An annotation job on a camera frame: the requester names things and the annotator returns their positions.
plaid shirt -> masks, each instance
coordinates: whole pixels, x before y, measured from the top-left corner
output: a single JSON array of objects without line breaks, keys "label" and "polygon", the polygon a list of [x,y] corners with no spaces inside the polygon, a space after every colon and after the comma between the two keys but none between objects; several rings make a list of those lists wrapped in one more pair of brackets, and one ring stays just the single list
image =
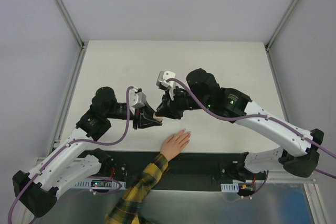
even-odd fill
[{"label": "plaid shirt", "polygon": [[105,216],[105,224],[151,224],[152,222],[138,216],[138,211],[143,198],[159,182],[167,168],[167,159],[162,154],[156,156]]}]

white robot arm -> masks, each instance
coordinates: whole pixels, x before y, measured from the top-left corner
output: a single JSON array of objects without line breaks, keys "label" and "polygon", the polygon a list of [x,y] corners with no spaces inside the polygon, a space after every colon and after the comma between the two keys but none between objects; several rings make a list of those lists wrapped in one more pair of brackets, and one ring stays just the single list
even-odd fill
[{"label": "white robot arm", "polygon": [[[90,152],[81,162],[71,166],[71,163],[88,146],[97,140],[111,127],[108,118],[133,121],[134,129],[144,129],[162,125],[159,118],[154,118],[154,110],[147,104],[146,96],[141,89],[128,88],[129,108],[126,103],[117,103],[113,89],[100,88],[92,99],[90,109],[81,117],[76,128],[46,159],[32,168],[28,173],[18,171],[13,176],[15,196],[21,194],[19,200],[36,217],[45,215],[56,203],[57,199],[88,176],[111,174],[111,168],[116,168],[114,178],[125,181],[125,165],[118,164],[101,149]],[[111,144],[120,142],[126,135]]]},{"label": "white robot arm", "polygon": [[181,119],[183,111],[204,109],[208,114],[224,121],[237,123],[267,137],[280,147],[261,153],[242,153],[242,161],[234,170],[258,173],[265,170],[285,169],[299,177],[309,177],[317,166],[319,153],[313,143],[321,144],[323,132],[296,127],[272,115],[249,96],[236,89],[220,88],[214,76],[203,69],[187,76],[190,89],[175,79],[170,71],[161,71],[156,85],[166,91],[156,115]]}]

purple cable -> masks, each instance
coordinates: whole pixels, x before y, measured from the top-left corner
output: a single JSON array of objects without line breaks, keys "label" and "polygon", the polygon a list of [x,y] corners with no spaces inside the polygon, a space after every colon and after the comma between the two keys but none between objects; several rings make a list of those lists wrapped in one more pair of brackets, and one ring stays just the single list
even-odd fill
[{"label": "purple cable", "polygon": [[328,176],[328,177],[331,177],[331,178],[336,179],[336,176],[335,176],[335,175],[332,175],[332,174],[330,174],[330,173],[327,173],[327,172],[325,172],[325,171],[323,171],[323,170],[315,169],[315,172],[318,172],[318,173],[320,173],[320,174],[324,174],[324,175],[326,175],[326,176]]},{"label": "purple cable", "polygon": [[[87,140],[87,139],[79,139],[79,140],[73,140],[71,142],[69,142],[69,144],[73,144],[73,143],[77,143],[77,142],[87,142],[87,143],[92,143],[92,144],[98,144],[98,145],[103,145],[103,146],[111,146],[111,145],[116,145],[118,143],[120,143],[127,135],[128,132],[128,128],[130,125],[130,98],[129,98],[129,92],[130,90],[133,89],[133,86],[129,86],[126,90],[126,108],[127,108],[127,119],[126,119],[126,127],[125,127],[125,131],[122,134],[121,138],[113,143],[98,143],[95,142],[93,140]],[[59,149],[55,155],[53,155],[39,170],[40,172],[42,172],[64,149],[66,149],[67,146],[63,146],[61,149]],[[34,180],[39,176],[39,174],[35,174],[31,180],[27,183],[27,185],[20,191],[20,193],[17,195],[17,197],[15,198],[14,202],[11,205],[11,208],[9,209],[8,212],[8,216],[7,216],[7,221],[8,224],[12,224],[12,215],[13,215],[13,211],[14,208],[17,204],[17,202],[20,200],[21,196],[23,195],[23,193],[27,190],[27,188],[34,182]]]},{"label": "purple cable", "polygon": [[[211,112],[210,110],[208,110],[199,100],[198,98],[194,95],[194,93],[187,87],[186,84],[184,84],[182,81],[175,79],[175,78],[170,78],[167,80],[167,82],[169,81],[174,81],[176,83],[178,83],[179,85],[181,85],[188,93],[189,95],[194,99],[194,101],[197,103],[197,105],[199,107],[201,107],[201,109],[203,109],[206,113],[208,113],[209,115],[219,119],[219,120],[223,120],[223,121],[237,121],[237,120],[242,120],[242,119],[247,119],[247,118],[266,118],[266,115],[259,115],[259,114],[252,114],[252,115],[243,115],[243,116],[238,116],[236,118],[226,118],[220,115],[216,115],[215,113]],[[276,118],[269,118],[269,120],[276,122],[280,125],[282,125],[283,127],[285,127],[286,129],[290,130],[291,132],[295,133],[296,135],[298,135],[299,137],[304,137],[304,135],[302,133],[300,133],[299,131],[293,129],[291,126],[287,125],[286,123],[282,122],[281,120],[278,120]],[[306,140],[307,142],[309,142],[312,145],[317,146],[319,149],[321,149],[322,151],[324,151],[325,153],[327,153],[328,155],[330,155],[331,157],[336,159],[336,154],[332,153],[331,151],[327,150],[326,148],[324,148],[323,146],[319,145],[318,143],[315,143],[313,140],[305,137],[304,140]]]}]

